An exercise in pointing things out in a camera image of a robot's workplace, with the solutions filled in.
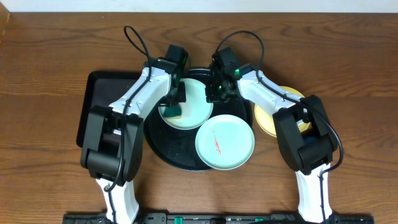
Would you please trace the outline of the green yellow sponge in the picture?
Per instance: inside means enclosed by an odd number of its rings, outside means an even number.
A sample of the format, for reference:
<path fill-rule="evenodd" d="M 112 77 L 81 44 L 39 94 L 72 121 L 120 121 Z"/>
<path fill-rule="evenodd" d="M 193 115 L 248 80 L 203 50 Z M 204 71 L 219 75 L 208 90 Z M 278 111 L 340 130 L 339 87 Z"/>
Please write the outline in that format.
<path fill-rule="evenodd" d="M 180 105 L 166 106 L 162 112 L 163 118 L 179 119 L 182 115 L 182 108 Z"/>

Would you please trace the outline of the yellow plate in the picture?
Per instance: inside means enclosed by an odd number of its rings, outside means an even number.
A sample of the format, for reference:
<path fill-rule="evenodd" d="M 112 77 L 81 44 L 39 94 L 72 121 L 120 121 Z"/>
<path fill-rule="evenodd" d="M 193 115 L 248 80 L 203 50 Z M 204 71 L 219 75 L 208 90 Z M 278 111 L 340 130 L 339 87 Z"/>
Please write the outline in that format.
<path fill-rule="evenodd" d="M 304 97 L 304 95 L 299 92 L 298 90 L 288 87 L 288 86 L 280 86 L 282 89 L 285 91 L 288 91 L 290 93 L 293 93 L 295 95 L 299 95 L 301 97 Z M 259 126 L 269 135 L 273 137 L 277 137 L 276 131 L 275 131 L 275 126 L 274 126 L 274 120 L 271 115 L 267 114 L 261 107 L 258 105 L 254 105 L 254 115 L 256 118 L 257 123 Z"/>

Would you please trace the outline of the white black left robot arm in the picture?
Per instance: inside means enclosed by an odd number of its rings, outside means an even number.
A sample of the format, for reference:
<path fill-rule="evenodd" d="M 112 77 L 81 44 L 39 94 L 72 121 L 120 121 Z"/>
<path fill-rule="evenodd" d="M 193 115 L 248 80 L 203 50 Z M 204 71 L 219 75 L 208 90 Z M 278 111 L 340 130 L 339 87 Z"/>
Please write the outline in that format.
<path fill-rule="evenodd" d="M 133 179 L 142 160 L 144 121 L 159 101 L 178 99 L 186 56 L 149 58 L 140 77 L 107 106 L 87 107 L 80 126 L 80 164 L 96 179 L 110 223 L 133 223 L 139 211 Z"/>

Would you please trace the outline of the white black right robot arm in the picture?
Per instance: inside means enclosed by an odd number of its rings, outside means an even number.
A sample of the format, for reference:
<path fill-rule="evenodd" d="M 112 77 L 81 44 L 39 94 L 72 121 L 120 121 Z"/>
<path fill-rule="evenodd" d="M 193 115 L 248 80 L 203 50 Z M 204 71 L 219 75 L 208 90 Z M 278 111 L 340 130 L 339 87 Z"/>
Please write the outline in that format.
<path fill-rule="evenodd" d="M 306 222 L 328 223 L 327 175 L 336 168 L 331 165 L 333 153 L 343 146 L 319 97 L 286 91 L 251 64 L 212 63 L 210 72 L 209 102 L 239 96 L 272 116 L 280 154 L 297 176 L 300 216 Z"/>

